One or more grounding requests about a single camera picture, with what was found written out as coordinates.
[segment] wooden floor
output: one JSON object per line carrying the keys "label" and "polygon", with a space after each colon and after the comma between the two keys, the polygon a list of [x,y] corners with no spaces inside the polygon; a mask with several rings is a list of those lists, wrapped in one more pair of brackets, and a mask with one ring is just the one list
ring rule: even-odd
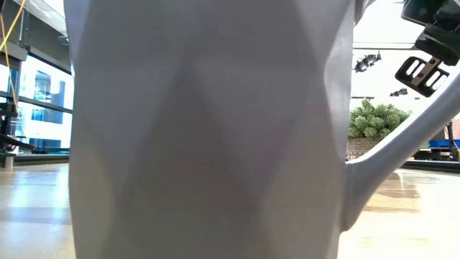
{"label": "wooden floor", "polygon": [[[0,171],[0,258],[74,259],[67,165]],[[460,177],[399,170],[341,236],[339,258],[460,258]]]}

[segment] watering can spout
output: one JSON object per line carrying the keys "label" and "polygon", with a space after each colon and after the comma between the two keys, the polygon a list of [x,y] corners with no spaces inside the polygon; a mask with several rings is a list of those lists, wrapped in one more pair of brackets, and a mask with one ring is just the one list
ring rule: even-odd
{"label": "watering can spout", "polygon": [[460,75],[451,78],[431,98],[425,110],[406,119],[366,155],[347,162],[343,230],[353,226],[386,177],[460,112]]}

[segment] planter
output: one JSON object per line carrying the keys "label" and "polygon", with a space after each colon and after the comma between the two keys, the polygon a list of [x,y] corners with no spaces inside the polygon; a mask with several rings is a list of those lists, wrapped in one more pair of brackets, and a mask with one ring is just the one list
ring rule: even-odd
{"label": "planter", "polygon": [[346,144],[346,159],[353,160],[359,158],[371,150],[378,142],[378,140],[371,140],[366,137],[348,140]]}

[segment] wire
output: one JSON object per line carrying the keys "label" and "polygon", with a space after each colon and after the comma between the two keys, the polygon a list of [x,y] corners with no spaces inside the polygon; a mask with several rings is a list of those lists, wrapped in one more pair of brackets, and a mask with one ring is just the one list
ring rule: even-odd
{"label": "wire", "polygon": [[[21,3],[21,6],[19,7],[19,10],[16,14],[16,17],[14,18],[11,26],[9,27],[8,29],[8,33],[5,35],[5,29],[4,29],[4,23],[3,23],[3,14],[0,13],[0,19],[1,19],[1,28],[2,28],[2,32],[3,32],[3,42],[1,43],[0,45],[0,51],[3,50],[3,47],[5,47],[5,54],[6,54],[6,64],[8,65],[8,69],[9,69],[9,57],[8,57],[8,52],[6,50],[6,42],[9,38],[9,36],[11,35],[12,31],[13,31],[13,28],[14,28],[14,25],[16,25],[17,23],[17,20],[19,19],[19,17],[21,16],[22,14],[22,10],[24,9],[24,5],[26,4],[26,0],[22,0],[22,3]],[[11,73],[9,73],[9,78],[10,78],[10,81],[12,82],[12,78],[11,78]],[[11,84],[11,88],[12,88],[12,96],[13,96],[13,102],[14,102],[14,105],[15,105],[15,109],[16,109],[16,112],[17,112],[17,100],[16,100],[16,91],[14,90],[14,86],[13,84]]]}

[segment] green plant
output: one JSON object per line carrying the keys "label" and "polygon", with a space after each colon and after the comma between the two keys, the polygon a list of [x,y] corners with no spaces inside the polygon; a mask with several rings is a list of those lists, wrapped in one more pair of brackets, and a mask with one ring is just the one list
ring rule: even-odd
{"label": "green plant", "polygon": [[368,137],[383,140],[410,115],[392,104],[372,106],[368,99],[362,100],[362,106],[351,111],[349,138]]}

